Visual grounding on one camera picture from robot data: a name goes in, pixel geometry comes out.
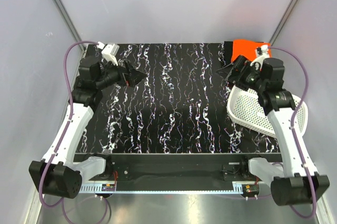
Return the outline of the orange t shirt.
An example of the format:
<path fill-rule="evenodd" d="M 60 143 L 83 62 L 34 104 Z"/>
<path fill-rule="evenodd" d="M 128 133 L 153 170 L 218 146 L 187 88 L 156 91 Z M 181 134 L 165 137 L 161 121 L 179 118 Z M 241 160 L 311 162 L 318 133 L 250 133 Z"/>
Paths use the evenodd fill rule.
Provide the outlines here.
<path fill-rule="evenodd" d="M 234 62 L 240 55 L 246 57 L 250 61 L 257 58 L 256 49 L 262 45 L 270 46 L 270 43 L 254 42 L 247 39 L 236 39 L 232 42 L 231 62 Z"/>

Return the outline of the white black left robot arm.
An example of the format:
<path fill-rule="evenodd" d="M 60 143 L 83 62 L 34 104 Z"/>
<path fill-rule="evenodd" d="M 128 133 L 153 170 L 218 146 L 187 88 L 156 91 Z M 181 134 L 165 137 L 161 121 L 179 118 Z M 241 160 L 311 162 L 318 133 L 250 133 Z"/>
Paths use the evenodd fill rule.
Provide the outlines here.
<path fill-rule="evenodd" d="M 77 145 L 103 98 L 113 85 L 134 87 L 147 77 L 128 61 L 102 64 L 95 56 L 81 59 L 67 112 L 51 147 L 40 161 L 32 161 L 29 174 L 40 196 L 75 198 L 82 183 L 111 171 L 107 158 L 91 156 L 74 163 Z"/>

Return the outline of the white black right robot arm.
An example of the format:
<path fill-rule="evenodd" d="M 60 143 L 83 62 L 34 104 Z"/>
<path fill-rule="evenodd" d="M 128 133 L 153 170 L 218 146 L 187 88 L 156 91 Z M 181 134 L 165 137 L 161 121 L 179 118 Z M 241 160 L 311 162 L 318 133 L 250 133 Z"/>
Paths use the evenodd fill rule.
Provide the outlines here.
<path fill-rule="evenodd" d="M 217 74 L 233 87 L 257 93 L 257 101 L 279 144 L 283 169 L 265 158 L 252 158 L 248 160 L 249 172 L 270 187 L 278 206 L 315 205 L 329 188 L 330 181 L 326 175 L 319 174 L 306 150 L 295 120 L 299 106 L 292 94 L 283 88 L 284 72 L 280 59 L 260 56 L 251 62 L 242 55 L 217 70 Z"/>

